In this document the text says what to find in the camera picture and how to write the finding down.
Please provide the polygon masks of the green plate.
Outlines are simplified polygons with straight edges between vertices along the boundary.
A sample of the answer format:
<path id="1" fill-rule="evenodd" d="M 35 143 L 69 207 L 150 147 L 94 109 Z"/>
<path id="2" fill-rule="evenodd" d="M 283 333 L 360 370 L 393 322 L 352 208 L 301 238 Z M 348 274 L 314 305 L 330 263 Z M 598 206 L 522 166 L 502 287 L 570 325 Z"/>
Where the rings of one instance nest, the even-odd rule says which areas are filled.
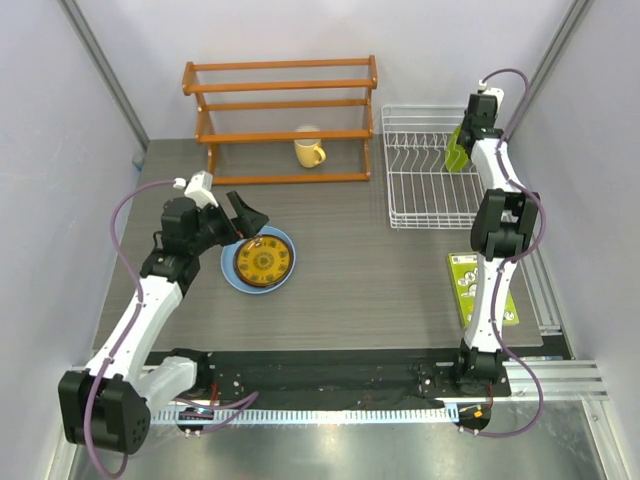
<path id="1" fill-rule="evenodd" d="M 458 144 L 461 127 L 462 125 L 458 125 L 452 132 L 446 147 L 445 168 L 450 173 L 461 172 L 469 162 L 469 157 L 465 149 Z"/>

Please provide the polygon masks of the brown yellow plate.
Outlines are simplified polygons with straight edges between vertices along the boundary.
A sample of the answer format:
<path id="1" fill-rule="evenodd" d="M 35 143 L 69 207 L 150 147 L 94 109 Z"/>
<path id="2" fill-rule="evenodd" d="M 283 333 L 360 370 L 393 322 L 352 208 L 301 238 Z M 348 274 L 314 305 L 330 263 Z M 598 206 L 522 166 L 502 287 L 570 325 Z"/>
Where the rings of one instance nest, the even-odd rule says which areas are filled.
<path id="1" fill-rule="evenodd" d="M 286 279 L 294 260 L 288 242 L 280 236 L 264 234 L 241 242 L 232 266 L 242 283 L 265 290 Z"/>

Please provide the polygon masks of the blue plate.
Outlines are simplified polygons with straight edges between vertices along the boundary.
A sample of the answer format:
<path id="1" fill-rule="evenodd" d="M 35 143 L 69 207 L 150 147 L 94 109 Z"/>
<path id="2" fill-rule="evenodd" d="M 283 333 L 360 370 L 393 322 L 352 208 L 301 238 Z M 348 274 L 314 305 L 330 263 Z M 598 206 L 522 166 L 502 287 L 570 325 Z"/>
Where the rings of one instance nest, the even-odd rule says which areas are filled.
<path id="1" fill-rule="evenodd" d="M 243 239 L 232 245 L 226 246 L 222 249 L 221 258 L 220 258 L 220 265 L 221 265 L 223 276 L 231 286 L 233 286 L 235 289 L 243 293 L 253 294 L 253 295 L 270 293 L 276 290 L 277 288 L 279 288 L 280 286 L 282 286 L 288 280 L 288 278 L 290 277 L 290 275 L 294 270 L 295 263 L 296 263 L 296 251 L 295 251 L 295 247 L 292 240 L 283 231 L 271 226 L 263 227 L 260 233 L 256 237 L 264 234 L 280 236 L 286 242 L 289 243 L 289 245 L 293 248 L 294 257 L 295 257 L 293 269 L 291 270 L 289 275 L 286 277 L 286 279 L 282 283 L 276 285 L 275 287 L 271 287 L 263 290 L 263 289 L 258 289 L 255 287 L 248 286 L 240 281 L 239 277 L 234 272 L 232 262 L 233 262 L 233 256 L 236 253 L 236 250 L 238 249 L 238 247 L 240 246 L 240 243 L 249 239 Z"/>

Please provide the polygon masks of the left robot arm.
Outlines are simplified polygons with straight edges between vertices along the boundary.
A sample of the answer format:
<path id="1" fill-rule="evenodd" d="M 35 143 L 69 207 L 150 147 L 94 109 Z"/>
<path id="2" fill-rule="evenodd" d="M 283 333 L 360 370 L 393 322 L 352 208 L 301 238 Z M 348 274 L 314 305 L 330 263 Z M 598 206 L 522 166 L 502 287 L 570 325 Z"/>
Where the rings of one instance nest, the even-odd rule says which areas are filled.
<path id="1" fill-rule="evenodd" d="M 175 349 L 150 373 L 143 367 L 159 333 L 184 300 L 200 271 L 200 257 L 216 246 L 251 239 L 267 215 L 235 191 L 227 195 L 236 215 L 227 216 L 211 193 L 168 200 L 154 247 L 134 275 L 135 293 L 113 332 L 81 370 L 58 384 L 67 441 L 127 455 L 142 446 L 152 417 L 180 394 L 205 397 L 213 375 L 204 353 Z"/>

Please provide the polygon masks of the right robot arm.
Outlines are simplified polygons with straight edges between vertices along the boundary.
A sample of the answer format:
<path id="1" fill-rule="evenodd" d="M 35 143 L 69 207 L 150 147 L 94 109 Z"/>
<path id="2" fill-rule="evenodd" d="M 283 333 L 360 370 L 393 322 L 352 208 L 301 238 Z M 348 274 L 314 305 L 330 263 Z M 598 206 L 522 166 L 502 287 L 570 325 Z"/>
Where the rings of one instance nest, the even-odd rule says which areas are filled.
<path id="1" fill-rule="evenodd" d="M 481 87 L 472 93 L 457 138 L 485 187 L 470 234 L 479 274 L 471 324 L 451 371 L 453 386 L 465 395 L 480 395 L 501 382 L 507 297 L 539 212 L 539 198 L 524 191 L 504 132 L 495 126 L 503 96 L 498 88 Z"/>

